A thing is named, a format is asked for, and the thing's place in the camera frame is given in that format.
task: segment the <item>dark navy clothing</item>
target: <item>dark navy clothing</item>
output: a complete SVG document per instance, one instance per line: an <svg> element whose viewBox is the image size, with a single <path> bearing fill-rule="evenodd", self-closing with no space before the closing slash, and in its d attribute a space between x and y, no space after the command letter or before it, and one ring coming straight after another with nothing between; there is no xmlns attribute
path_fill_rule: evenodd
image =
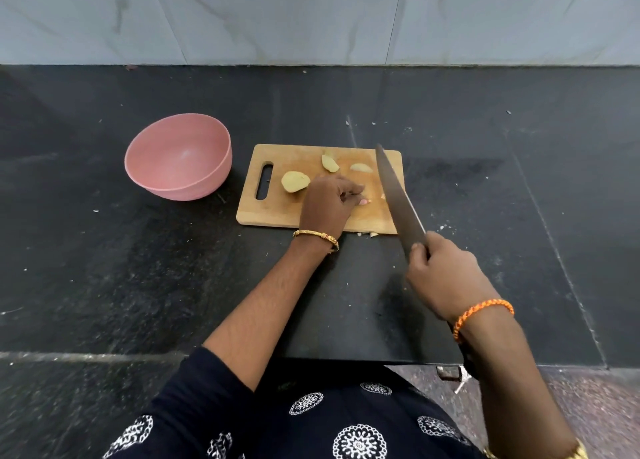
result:
<svg viewBox="0 0 640 459"><path fill-rule="evenodd" d="M273 363L252 393L198 348L104 455L484 458L441 407L384 366Z"/></svg>

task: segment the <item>person's left arm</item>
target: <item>person's left arm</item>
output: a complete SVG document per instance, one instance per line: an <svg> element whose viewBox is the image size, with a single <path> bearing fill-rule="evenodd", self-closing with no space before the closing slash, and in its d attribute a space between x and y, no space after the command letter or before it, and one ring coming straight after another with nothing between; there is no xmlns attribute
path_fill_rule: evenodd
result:
<svg viewBox="0 0 640 459"><path fill-rule="evenodd" d="M307 189L300 229L337 239L351 210L366 203L363 189L342 176L316 178ZM294 238L267 276L154 398L143 417L155 420L162 433L143 447L116 447L114 453L123 451L117 458L190 457L185 449L193 455L207 448L226 453L302 291L331 248L321 237Z"/></svg>

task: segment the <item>person's right arm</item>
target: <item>person's right arm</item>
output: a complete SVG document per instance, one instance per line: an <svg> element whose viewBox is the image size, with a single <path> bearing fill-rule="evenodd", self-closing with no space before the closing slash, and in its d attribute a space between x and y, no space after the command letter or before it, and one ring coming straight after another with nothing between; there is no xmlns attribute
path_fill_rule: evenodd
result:
<svg viewBox="0 0 640 459"><path fill-rule="evenodd" d="M451 325L470 307L500 298L475 256L435 232L412 249L407 279ZM460 335L472 349L489 450L499 459L564 459L578 439L544 383L518 322L501 305L482 309Z"/></svg>

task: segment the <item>hand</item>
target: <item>hand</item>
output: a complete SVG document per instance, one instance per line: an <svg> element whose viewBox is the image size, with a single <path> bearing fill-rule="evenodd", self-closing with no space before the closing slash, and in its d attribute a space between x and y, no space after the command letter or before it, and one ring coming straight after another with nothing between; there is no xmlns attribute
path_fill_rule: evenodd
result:
<svg viewBox="0 0 640 459"><path fill-rule="evenodd" d="M362 198L362 190L363 185L357 185L339 174L316 178L307 188L299 228L326 233L338 239L351 210L356 205L367 203Z"/></svg>
<svg viewBox="0 0 640 459"><path fill-rule="evenodd" d="M406 278L440 318L454 324L471 306L500 299L473 253L436 232L427 232L426 239L431 257L427 260L424 245L413 244Z"/></svg>

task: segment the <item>cutting board handle hole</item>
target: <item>cutting board handle hole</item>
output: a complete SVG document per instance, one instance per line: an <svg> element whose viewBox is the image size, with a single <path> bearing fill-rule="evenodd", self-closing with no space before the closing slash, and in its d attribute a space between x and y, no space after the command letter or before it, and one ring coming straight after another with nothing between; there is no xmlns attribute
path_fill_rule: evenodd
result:
<svg viewBox="0 0 640 459"><path fill-rule="evenodd" d="M255 190L255 199L264 200L269 193L269 185L271 184L271 172L273 171L273 163L266 162L262 166L262 172L260 173L260 181L258 182L258 188Z"/></svg>

